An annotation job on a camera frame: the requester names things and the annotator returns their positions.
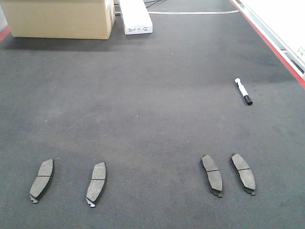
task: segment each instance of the white wall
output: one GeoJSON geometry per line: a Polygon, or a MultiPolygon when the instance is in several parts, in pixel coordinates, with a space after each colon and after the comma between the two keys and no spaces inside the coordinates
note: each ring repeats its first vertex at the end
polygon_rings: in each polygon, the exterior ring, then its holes
{"type": "Polygon", "coordinates": [[[0,6],[0,31],[2,31],[7,25],[8,24],[5,20],[3,11],[2,11],[1,6],[0,6]]]}
{"type": "Polygon", "coordinates": [[[242,0],[242,2],[305,62],[305,0],[242,0]]]}

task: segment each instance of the white cable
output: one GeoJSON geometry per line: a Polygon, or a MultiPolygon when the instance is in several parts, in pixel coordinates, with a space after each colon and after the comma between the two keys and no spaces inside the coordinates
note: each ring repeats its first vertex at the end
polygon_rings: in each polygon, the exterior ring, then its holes
{"type": "Polygon", "coordinates": [[[238,13],[239,10],[233,11],[216,11],[216,12],[155,12],[148,11],[149,14],[168,14],[168,15],[200,15],[200,14],[229,14],[229,13],[238,13]]]}

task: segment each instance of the brake pad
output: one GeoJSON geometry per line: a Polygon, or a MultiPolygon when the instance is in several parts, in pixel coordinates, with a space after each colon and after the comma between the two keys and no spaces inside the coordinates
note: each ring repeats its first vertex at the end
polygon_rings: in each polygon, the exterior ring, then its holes
{"type": "Polygon", "coordinates": [[[230,162],[238,175],[239,182],[243,189],[252,196],[255,196],[255,179],[247,162],[239,154],[231,156],[230,162]]]}
{"type": "Polygon", "coordinates": [[[106,163],[101,162],[94,166],[91,182],[87,190],[87,202],[90,207],[95,207],[97,201],[101,197],[107,180],[106,163]]]}
{"type": "Polygon", "coordinates": [[[30,189],[30,199],[37,204],[39,199],[46,192],[54,174],[54,160],[44,161],[38,171],[38,175],[30,189]]]}
{"type": "Polygon", "coordinates": [[[206,175],[210,191],[218,197],[223,197],[223,178],[213,159],[209,155],[204,155],[201,158],[201,165],[206,175]]]}

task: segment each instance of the white marker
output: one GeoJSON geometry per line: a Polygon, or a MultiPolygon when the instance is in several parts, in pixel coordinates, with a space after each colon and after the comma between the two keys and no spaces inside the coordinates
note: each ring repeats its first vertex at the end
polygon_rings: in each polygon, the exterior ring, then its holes
{"type": "Polygon", "coordinates": [[[235,83],[237,84],[237,86],[238,86],[240,92],[242,93],[244,99],[246,100],[247,104],[252,105],[253,102],[252,102],[250,96],[248,95],[248,92],[246,91],[246,89],[242,85],[242,82],[240,82],[240,79],[236,78],[235,83]]]}

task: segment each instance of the red stripe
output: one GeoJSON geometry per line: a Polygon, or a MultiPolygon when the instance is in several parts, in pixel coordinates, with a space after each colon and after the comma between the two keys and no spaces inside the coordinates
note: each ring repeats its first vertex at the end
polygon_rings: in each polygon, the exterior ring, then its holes
{"type": "Polygon", "coordinates": [[[10,33],[10,28],[7,26],[4,30],[0,32],[0,42],[10,33]]]}
{"type": "Polygon", "coordinates": [[[241,11],[243,16],[247,19],[250,25],[255,29],[258,35],[263,39],[263,41],[269,46],[277,58],[285,65],[285,67],[290,71],[290,73],[295,77],[295,79],[305,88],[305,80],[296,72],[296,70],[288,63],[287,60],[280,54],[278,50],[268,41],[268,39],[259,31],[259,29],[251,22],[251,20],[241,11]]]}

